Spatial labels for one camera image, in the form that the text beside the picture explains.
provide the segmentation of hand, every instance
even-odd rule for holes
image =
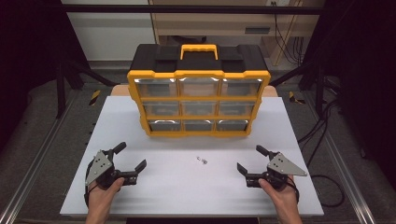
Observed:
[[[90,184],[89,189],[91,189],[91,192],[88,215],[86,219],[87,224],[106,222],[113,198],[122,187],[123,182],[123,177],[118,178],[116,181],[114,181],[110,188],[106,190],[100,189],[100,186],[95,187],[97,184],[96,181]]]
[[[259,184],[272,199],[277,212],[277,218],[279,219],[280,223],[303,223],[298,212],[296,194],[292,187],[286,186],[284,189],[278,191],[264,179],[259,179]]]

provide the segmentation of plastic drawer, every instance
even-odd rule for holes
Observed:
[[[182,115],[215,115],[216,101],[182,101]]]
[[[219,115],[221,116],[250,116],[254,101],[220,101]]]
[[[179,80],[181,96],[218,95],[219,80],[213,77],[186,77]]]
[[[210,132],[213,131],[214,120],[187,119],[183,121],[186,132]]]
[[[148,116],[177,116],[178,101],[147,101],[142,103]]]
[[[222,119],[216,121],[216,130],[219,132],[244,131],[248,126],[246,119]]]
[[[179,132],[180,120],[150,119],[148,125],[152,132]]]
[[[140,78],[135,79],[139,95],[148,96],[177,96],[177,86],[174,78]]]
[[[261,79],[228,79],[221,82],[223,96],[255,96],[259,92]]]

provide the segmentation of black cable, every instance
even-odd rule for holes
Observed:
[[[323,109],[322,117],[323,117],[324,119],[326,119],[326,117],[327,117],[327,111],[330,109],[330,107],[332,107],[332,106],[334,106],[334,105],[336,104],[336,101],[337,101],[337,100],[331,101],[331,102],[328,103],[327,106]],[[308,139],[312,134],[314,134],[315,132],[317,132],[317,131],[321,128],[321,126],[322,126],[322,125],[320,125],[320,126],[318,127],[318,125],[319,125],[322,121],[323,121],[323,120],[319,119],[319,120],[317,121],[317,123],[315,124],[315,126],[311,129],[311,131],[309,131],[305,136],[303,136],[302,138],[300,138],[297,142],[300,144],[300,143],[302,143],[303,141],[305,141],[306,139]]]
[[[290,54],[289,50],[288,50],[288,46],[286,45],[286,41],[283,39],[282,34],[280,33],[278,27],[277,27],[277,18],[276,18],[276,14],[274,14],[275,17],[275,41],[277,43],[277,45],[280,47],[280,49],[282,50],[283,54],[285,55],[286,59],[288,60],[289,63],[293,63],[293,64],[297,64],[297,61],[294,57],[292,57],[292,55]],[[285,50],[282,48],[282,46],[279,44],[279,41],[277,40],[277,33],[279,32],[280,38],[283,41],[283,45],[285,46],[286,52],[289,54],[289,56],[294,60],[294,62],[291,62],[289,60],[288,55],[286,54]]]
[[[340,189],[340,192],[341,192],[341,200],[340,200],[340,202],[334,203],[334,204],[320,203],[320,205],[322,205],[323,207],[338,207],[338,206],[340,206],[344,202],[344,200],[346,198],[346,195],[345,195],[344,190],[341,187],[341,185],[338,184],[337,181],[331,179],[330,177],[328,177],[326,175],[311,175],[311,178],[318,178],[318,177],[325,178],[325,179],[328,179],[328,180],[332,181],[337,186],[337,188]]]
[[[288,179],[291,181],[291,183],[289,183],[289,182],[286,182],[286,184],[288,185],[288,186],[290,186],[292,189],[294,189],[294,192],[296,193],[296,200],[297,200],[297,203],[300,201],[300,191],[297,189],[297,186],[296,186],[296,184],[294,183],[294,181],[288,176]]]

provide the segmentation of white tabletop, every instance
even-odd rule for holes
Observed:
[[[90,143],[67,193],[61,214],[84,217],[84,178],[88,163],[99,149],[126,142],[114,156],[116,169],[133,171],[142,160],[147,167],[137,185],[122,187],[110,214],[122,217],[265,217],[275,216],[272,201],[262,189],[247,188],[236,169],[239,162],[250,173],[266,171],[269,159],[256,151],[262,145],[282,152],[307,171],[290,120],[279,97],[264,97],[248,137],[148,137],[129,96],[108,96]],[[207,164],[197,160],[205,159]],[[302,216],[322,216],[312,180],[295,176]]]

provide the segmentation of wrist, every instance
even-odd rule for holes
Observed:
[[[88,212],[85,224],[105,224],[106,218],[103,215]]]

